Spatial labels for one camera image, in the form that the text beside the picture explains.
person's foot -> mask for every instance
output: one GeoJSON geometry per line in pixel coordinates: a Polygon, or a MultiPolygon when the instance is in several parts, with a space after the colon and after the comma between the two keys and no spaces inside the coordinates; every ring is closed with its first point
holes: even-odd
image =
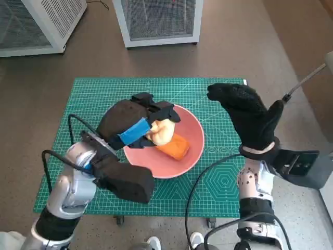
{"type": "Polygon", "coordinates": [[[160,239],[156,236],[150,237],[147,240],[147,243],[152,247],[154,250],[161,250],[161,242],[160,239]]]}
{"type": "Polygon", "coordinates": [[[191,237],[190,237],[190,240],[191,240],[191,245],[192,245],[192,248],[193,249],[196,249],[196,247],[203,243],[203,235],[199,232],[194,232],[191,237]]]}

pink bowl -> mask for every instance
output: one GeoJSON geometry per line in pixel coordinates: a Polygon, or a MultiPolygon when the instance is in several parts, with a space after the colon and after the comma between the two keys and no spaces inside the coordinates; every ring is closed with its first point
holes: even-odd
{"type": "Polygon", "coordinates": [[[198,119],[181,106],[175,105],[174,110],[181,118],[181,121],[176,123],[175,133],[190,143],[190,148],[182,160],[175,160],[154,147],[124,148],[125,155],[132,165],[149,168],[152,175],[159,179],[169,179],[186,173],[197,163],[203,152],[204,135],[198,119]]]}

green cutting mat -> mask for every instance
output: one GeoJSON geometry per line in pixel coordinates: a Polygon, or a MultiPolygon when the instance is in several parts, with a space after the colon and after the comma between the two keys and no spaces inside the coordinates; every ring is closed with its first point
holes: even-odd
{"type": "MultiPolygon", "coordinates": [[[[227,112],[218,102],[207,99],[207,86],[216,83],[239,83],[243,79],[221,78],[78,78],[75,80],[65,113],[53,144],[53,150],[64,155],[70,146],[67,115],[74,113],[97,127],[103,114],[117,101],[132,94],[149,92],[155,101],[166,100],[189,109],[204,129],[204,152],[198,163],[186,174],[168,180],[155,180],[155,191],[148,205],[123,201],[111,192],[98,189],[87,214],[184,216],[186,202],[196,178],[212,162],[237,153],[240,140],[227,112]]],[[[76,140],[83,127],[74,122],[76,140]]],[[[118,156],[125,161],[123,151],[118,156]]],[[[216,166],[208,172],[194,194],[189,212],[198,217],[238,217],[237,173],[245,163],[242,157],[216,166]]],[[[62,170],[62,163],[48,161],[53,184],[62,170]]],[[[48,198],[45,177],[42,178],[34,211],[41,212],[48,198]]]]}

blue tape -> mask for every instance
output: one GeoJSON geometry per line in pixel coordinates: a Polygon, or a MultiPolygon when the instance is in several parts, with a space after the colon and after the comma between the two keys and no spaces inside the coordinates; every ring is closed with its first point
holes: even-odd
{"type": "Polygon", "coordinates": [[[145,118],[141,118],[140,121],[131,126],[125,132],[118,134],[118,136],[125,145],[130,145],[131,143],[137,141],[142,136],[144,136],[149,130],[149,123],[145,118]]]}

white appliance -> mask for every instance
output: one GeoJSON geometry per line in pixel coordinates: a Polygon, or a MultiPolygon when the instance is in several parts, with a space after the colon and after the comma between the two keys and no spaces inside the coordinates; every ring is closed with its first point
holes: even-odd
{"type": "Polygon", "coordinates": [[[125,47],[199,42],[203,0],[113,0],[125,47]]]}
{"type": "Polygon", "coordinates": [[[0,57],[63,53],[86,0],[0,0],[0,57]]]}

